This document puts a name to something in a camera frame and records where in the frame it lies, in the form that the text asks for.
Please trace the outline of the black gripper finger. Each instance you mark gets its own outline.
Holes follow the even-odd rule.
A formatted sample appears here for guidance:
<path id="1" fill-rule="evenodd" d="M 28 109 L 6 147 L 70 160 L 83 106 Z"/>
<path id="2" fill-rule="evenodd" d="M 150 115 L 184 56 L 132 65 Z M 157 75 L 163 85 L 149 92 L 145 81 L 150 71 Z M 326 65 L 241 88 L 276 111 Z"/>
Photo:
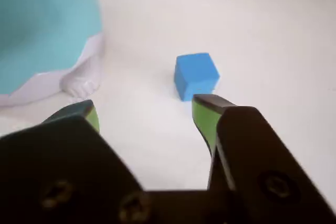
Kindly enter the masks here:
<path id="1" fill-rule="evenodd" d="M 219 160 L 235 220 L 335 223 L 335 214 L 263 115 L 215 94 L 196 94 L 194 123 Z"/>
<path id="2" fill-rule="evenodd" d="M 1 137 L 1 223 L 146 223 L 150 213 L 91 100 Z"/>

